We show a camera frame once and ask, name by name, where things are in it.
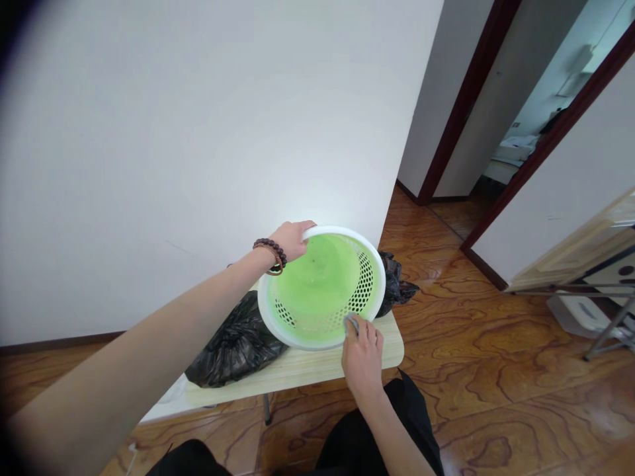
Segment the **baseboard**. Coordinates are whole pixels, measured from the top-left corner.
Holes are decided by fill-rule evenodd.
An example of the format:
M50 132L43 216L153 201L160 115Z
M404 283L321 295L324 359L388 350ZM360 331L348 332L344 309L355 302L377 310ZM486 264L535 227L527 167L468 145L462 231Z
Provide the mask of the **baseboard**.
M476 252L472 249L466 249L463 251L468 260L472 261L472 264L478 268L478 270L485 275L485 277L491 282L499 291L505 291L508 285L507 282L502 279L496 271L494 271Z
M31 352L41 352L43 350L65 349L88 344L108 344L123 333L124 331L120 331L114 333L94 334L80 337L67 337L53 340L41 340L40 342L27 342L25 344L3 346L0 347L0 357L18 354L29 354Z
M414 195L414 193L412 193L410 190L408 190L408 187L406 187L404 184L402 184L400 179L397 179L397 186L403 191L403 193L408 195L408 198L410 200L412 200L413 202L415 202L417 204L417 196Z
M469 196L432 197L431 203L467 202Z

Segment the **wooden table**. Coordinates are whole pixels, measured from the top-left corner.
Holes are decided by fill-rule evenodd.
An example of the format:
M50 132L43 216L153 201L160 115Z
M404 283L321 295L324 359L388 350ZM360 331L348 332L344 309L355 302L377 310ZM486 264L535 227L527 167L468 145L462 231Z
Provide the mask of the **wooden table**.
M398 366L403 360L403 339L394 315L389 312L373 323L384 335L382 368ZM141 423L254 395L265 396L265 420L269 420L268 393L341 378L344 376L341 359L341 347L320 352L289 348L261 371L215 389L202 389L183 375L142 418Z

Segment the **plastic bag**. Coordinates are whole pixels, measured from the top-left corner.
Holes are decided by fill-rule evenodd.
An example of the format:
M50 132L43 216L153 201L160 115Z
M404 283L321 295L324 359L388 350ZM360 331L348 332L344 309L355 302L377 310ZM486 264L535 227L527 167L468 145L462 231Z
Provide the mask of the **plastic bag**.
M267 367L287 348L268 330L249 291L185 371L199 387L222 387Z
M395 304L407 303L419 291L419 286L416 284L400 281L402 266L393 259L395 255L380 251L379 256L384 262L384 268L386 269L386 293L376 318L388 314Z

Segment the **wooden floor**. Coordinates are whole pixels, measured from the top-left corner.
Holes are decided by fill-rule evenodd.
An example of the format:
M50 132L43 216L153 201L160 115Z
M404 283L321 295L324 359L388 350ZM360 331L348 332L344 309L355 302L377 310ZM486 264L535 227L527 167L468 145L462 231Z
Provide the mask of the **wooden floor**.
M401 368L426 397L446 474L590 475L635 434L635 355L619 350L584 362L588 340L565 333L541 297L500 294L459 245L430 210L394 192L380 249L421 286L394 309L405 341ZM3 359L8 404L19 408L98 347ZM132 441L140 448L132 474L141 475L189 438L205 441L236 475L306 471L355 408L343 379L277 393L268 428L262 405L254 397L141 426L104 474L125 474Z
M435 202L428 207L457 235L466 239L478 222L485 217L503 190L502 184L481 178L467 200L463 202Z

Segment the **forearm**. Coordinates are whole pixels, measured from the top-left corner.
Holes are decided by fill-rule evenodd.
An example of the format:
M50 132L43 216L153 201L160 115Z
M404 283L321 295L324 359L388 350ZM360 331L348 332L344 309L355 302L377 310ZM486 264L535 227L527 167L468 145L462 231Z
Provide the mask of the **forearm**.
M367 403L361 403L359 409L370 427L390 476L435 476L384 392Z
M12 418L25 449L51 474L98 474L274 263L250 252L61 378Z

